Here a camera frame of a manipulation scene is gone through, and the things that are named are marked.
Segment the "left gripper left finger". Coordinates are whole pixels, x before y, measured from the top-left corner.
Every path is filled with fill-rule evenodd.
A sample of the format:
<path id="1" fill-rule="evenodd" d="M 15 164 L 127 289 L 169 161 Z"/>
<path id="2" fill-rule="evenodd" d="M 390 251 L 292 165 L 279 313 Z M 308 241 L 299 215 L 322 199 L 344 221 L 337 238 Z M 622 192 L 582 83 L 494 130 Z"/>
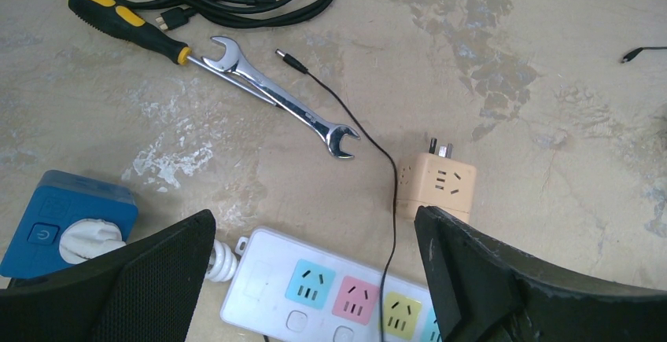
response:
<path id="1" fill-rule="evenodd" d="M 184 341 L 216 235 L 202 210 L 149 237 L 1 291 L 3 341 Z"/>

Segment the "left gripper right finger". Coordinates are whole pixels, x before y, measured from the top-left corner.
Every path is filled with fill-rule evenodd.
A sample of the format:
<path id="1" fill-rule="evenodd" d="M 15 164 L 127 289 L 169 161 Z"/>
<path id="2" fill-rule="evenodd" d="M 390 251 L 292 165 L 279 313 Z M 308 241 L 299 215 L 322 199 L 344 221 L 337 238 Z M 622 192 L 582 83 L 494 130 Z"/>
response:
<path id="1" fill-rule="evenodd" d="M 420 207 L 415 232 L 445 341 L 663 341 L 666 293 L 556 266 Z"/>

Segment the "beige dragon cube socket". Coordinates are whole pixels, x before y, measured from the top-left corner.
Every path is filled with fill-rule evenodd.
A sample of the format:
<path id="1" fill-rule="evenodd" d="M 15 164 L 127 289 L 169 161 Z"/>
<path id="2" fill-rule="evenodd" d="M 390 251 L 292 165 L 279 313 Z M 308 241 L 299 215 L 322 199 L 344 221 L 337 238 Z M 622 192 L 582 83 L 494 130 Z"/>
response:
<path id="1" fill-rule="evenodd" d="M 462 222 L 470 221 L 476 167 L 453 160 L 453 145 L 431 138 L 426 152 L 405 156 L 398 164 L 396 214 L 415 219 L 421 206 L 438 207 Z"/>

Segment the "blue wall socket box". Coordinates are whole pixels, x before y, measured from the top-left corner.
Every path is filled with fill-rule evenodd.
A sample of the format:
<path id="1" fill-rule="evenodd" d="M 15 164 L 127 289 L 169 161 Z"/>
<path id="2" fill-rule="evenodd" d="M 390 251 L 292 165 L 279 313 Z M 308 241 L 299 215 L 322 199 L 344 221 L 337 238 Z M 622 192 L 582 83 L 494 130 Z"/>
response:
<path id="1" fill-rule="evenodd" d="M 83 219 L 115 224 L 126 241 L 138 217 L 123 186 L 58 170 L 44 173 L 1 262 L 1 276 L 30 279 L 71 266 L 59 252 L 62 234 Z"/>

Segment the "white colourful power strip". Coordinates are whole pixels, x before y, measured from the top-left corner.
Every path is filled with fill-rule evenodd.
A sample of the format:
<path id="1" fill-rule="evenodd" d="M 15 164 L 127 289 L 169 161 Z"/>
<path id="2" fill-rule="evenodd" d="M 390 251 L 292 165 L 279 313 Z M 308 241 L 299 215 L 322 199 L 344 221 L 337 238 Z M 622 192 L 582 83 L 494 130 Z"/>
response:
<path id="1" fill-rule="evenodd" d="M 241 259 L 222 321 L 282 341 L 441 341 L 426 286 L 267 227 Z"/>

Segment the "black plug adapter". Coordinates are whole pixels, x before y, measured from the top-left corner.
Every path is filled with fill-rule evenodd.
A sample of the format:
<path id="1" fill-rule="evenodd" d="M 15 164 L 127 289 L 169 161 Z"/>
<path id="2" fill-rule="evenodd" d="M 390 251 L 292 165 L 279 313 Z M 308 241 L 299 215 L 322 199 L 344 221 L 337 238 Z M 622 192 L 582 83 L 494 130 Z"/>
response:
<path id="1" fill-rule="evenodd" d="M 666 46 L 641 46 L 632 50 L 629 50 L 621 59 L 620 63 L 621 64 L 626 64 L 632 60 L 634 60 L 637 56 L 639 56 L 642 52 L 648 51 L 648 50 L 667 50 Z"/>

